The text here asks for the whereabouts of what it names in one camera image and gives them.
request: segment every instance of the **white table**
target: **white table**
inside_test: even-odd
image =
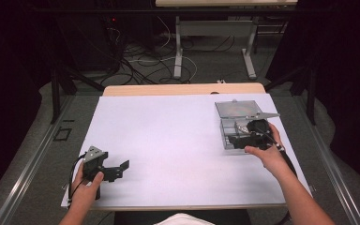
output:
[[[202,93],[234,89],[236,94],[162,96],[163,89],[180,87],[183,93],[188,86]],[[142,91],[140,96],[113,96],[107,91],[98,102],[80,155],[94,145],[109,152],[105,167],[116,167],[126,160],[130,160],[130,167],[124,171],[123,178],[101,185],[101,198],[95,201],[93,209],[228,209],[284,205],[277,180],[260,160],[242,151],[228,154],[220,136],[217,101],[255,100],[263,112],[277,111],[271,97],[262,93],[261,86],[252,84],[252,89],[248,89],[248,84],[240,83],[147,87],[157,89],[157,95],[146,96]],[[239,87],[244,87],[246,93],[258,90],[260,94],[239,94],[242,90]],[[278,128],[298,177],[308,190],[280,118],[269,121]],[[67,206],[67,192],[62,206]]]
[[[186,7],[256,7],[256,6],[291,6],[297,0],[156,0],[157,7],[186,8]],[[181,77],[183,49],[181,36],[234,36],[248,37],[247,47],[242,49],[247,75],[256,80],[257,75],[250,59],[250,52],[256,36],[258,17],[253,21],[180,21],[176,17],[176,58],[173,76]]]

